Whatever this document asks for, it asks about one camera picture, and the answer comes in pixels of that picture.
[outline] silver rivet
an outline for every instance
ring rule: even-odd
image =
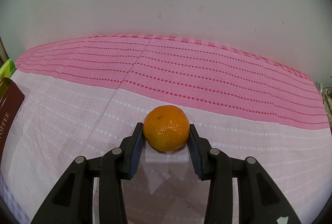
[[[82,163],[84,161],[84,157],[82,157],[82,156],[79,156],[79,157],[77,157],[76,159],[75,159],[75,162],[77,163],[77,164],[80,164],[80,163]]]
[[[213,154],[213,155],[218,155],[220,153],[220,151],[217,148],[211,148],[210,153]]]
[[[247,162],[248,162],[249,164],[255,164],[255,163],[256,163],[256,159],[253,158],[253,157],[248,157],[248,158],[247,158]]]
[[[121,148],[117,147],[112,150],[112,153],[115,155],[121,154],[122,150]]]

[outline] white wall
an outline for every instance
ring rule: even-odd
[[[13,59],[32,46],[94,34],[172,35],[238,48],[329,83],[331,29],[331,0],[0,0],[0,35]]]

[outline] brown box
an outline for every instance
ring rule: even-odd
[[[11,79],[0,81],[0,163],[9,129],[22,105],[24,94]]]

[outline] orange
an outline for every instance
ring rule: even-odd
[[[173,151],[186,143],[189,121],[180,108],[159,106],[145,117],[143,134],[152,147],[160,151]]]

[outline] yellow-green packet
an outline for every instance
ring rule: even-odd
[[[8,59],[0,68],[0,80],[4,77],[10,78],[16,71],[16,67],[12,59]]]

